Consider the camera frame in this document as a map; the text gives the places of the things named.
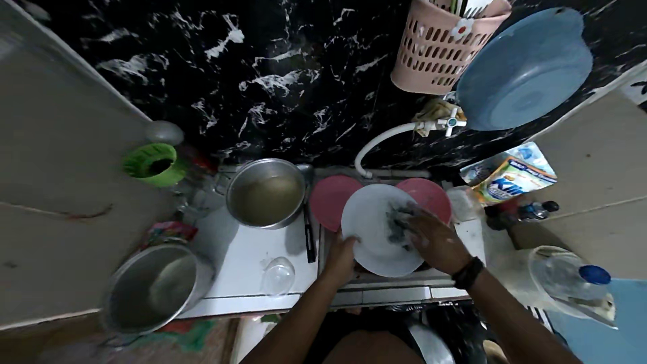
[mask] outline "detergent pouch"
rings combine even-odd
[[[482,206],[491,206],[556,182],[555,175],[510,156],[490,177],[472,188]]]
[[[540,170],[555,176],[555,172],[546,161],[542,151],[534,142],[527,142],[520,146],[508,149],[488,159],[461,168],[461,177],[468,186],[474,187],[490,177],[508,157],[515,157],[526,165],[539,168]]]

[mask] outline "aluminum pot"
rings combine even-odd
[[[299,168],[277,158],[244,165],[230,179],[227,209],[239,223],[261,229],[290,225],[301,212],[305,179]]]
[[[106,329],[145,335],[193,308],[214,284],[211,262],[181,244],[150,247],[111,277],[102,310]]]

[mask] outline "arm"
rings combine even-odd
[[[303,363],[335,293],[353,273],[355,241],[352,237],[342,241],[338,234],[321,276],[241,364]]]
[[[435,216],[422,212],[410,223],[419,233],[411,240],[432,267],[453,275],[472,259],[456,233]],[[582,364],[487,269],[467,292],[512,364]]]

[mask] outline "wristband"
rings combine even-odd
[[[452,275],[454,287],[459,290],[469,289],[481,271],[483,271],[483,262],[475,256],[465,267]]]

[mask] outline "white hose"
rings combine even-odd
[[[364,170],[362,168],[362,158],[371,150],[373,149],[376,145],[380,144],[382,141],[385,139],[388,139],[396,134],[399,133],[404,133],[405,131],[412,131],[415,129],[415,124],[414,122],[410,122],[409,124],[403,124],[400,126],[396,126],[395,128],[389,129],[385,131],[384,133],[381,133],[380,135],[376,136],[373,138],[372,141],[369,141],[368,144],[366,144],[362,150],[357,153],[357,156],[355,157],[355,169],[357,169],[357,172],[362,175],[364,178],[372,178],[373,174],[371,172],[368,172],[367,170]]]

